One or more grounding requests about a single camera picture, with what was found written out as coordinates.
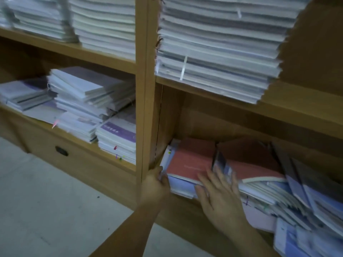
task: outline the red book cover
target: red book cover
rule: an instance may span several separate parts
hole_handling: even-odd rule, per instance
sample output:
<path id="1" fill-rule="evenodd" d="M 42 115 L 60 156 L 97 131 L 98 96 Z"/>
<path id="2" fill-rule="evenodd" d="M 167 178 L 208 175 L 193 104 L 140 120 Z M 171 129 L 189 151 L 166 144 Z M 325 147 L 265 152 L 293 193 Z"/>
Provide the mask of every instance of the red book cover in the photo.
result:
<path id="1" fill-rule="evenodd" d="M 212 166 L 214 153 L 214 141 L 185 138 L 180 142 L 167 174 L 201 184 L 198 173 L 206 176 L 206 169 Z"/>
<path id="2" fill-rule="evenodd" d="M 243 182 L 286 181 L 267 147 L 254 138 L 222 142 L 217 147 L 227 164 L 236 172 L 237 178 Z"/>

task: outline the wooden shelf board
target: wooden shelf board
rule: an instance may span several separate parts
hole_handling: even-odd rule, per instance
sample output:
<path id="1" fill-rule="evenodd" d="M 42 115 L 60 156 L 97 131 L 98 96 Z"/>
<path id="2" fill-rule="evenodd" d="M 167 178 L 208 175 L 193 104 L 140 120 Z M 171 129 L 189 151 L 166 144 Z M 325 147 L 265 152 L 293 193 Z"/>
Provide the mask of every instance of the wooden shelf board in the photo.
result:
<path id="1" fill-rule="evenodd" d="M 14 114 L 26 119 L 27 121 L 33 123 L 34 125 L 37 125 L 41 129 L 47 130 L 50 133 L 53 133 L 60 138 L 68 140 L 69 142 L 72 142 L 75 145 L 89 151 L 93 155 L 100 157 L 101 159 L 109 162 L 110 164 L 113 164 L 113 165 L 133 174 L 133 175 L 135 175 L 135 173 L 136 173 L 136 166 L 134 164 L 131 164 L 125 160 L 116 159 L 116 157 L 114 155 L 111 155 L 105 151 L 102 151 L 98 147 L 97 143 L 90 144 L 90 143 L 84 142 L 84 141 L 76 138 L 75 136 L 63 131 L 62 129 L 59 129 L 58 127 L 55 127 L 54 129 L 52 129 L 51 124 L 48 124 L 48 123 L 30 118 L 30 117 L 27 117 L 27 116 L 21 114 L 20 112 L 17 112 L 15 110 L 9 108 L 8 106 L 3 105 L 3 104 L 0 104 L 0 109 L 3 109 L 3 110 L 10 112 L 10 113 L 14 113 Z"/>
<path id="2" fill-rule="evenodd" d="M 83 48 L 79 43 L 64 43 L 45 39 L 22 31 L 0 28 L 0 37 L 53 51 L 62 55 L 110 67 L 127 73 L 136 73 L 135 61 L 116 57 L 111 54 Z"/>
<path id="3" fill-rule="evenodd" d="M 279 121 L 343 139 L 343 97 L 276 81 L 255 104 L 244 103 L 187 84 L 157 77 L 156 82 Z"/>

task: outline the floor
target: floor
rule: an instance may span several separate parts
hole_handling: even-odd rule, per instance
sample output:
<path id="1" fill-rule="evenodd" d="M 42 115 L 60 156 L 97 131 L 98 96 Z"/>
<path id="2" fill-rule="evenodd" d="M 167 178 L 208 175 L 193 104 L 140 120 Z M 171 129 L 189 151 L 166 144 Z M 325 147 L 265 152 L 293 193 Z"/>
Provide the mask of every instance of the floor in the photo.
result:
<path id="1" fill-rule="evenodd" d="M 0 138 L 1 257 L 87 257 L 131 213 Z M 212 255 L 154 225 L 144 256 Z"/>

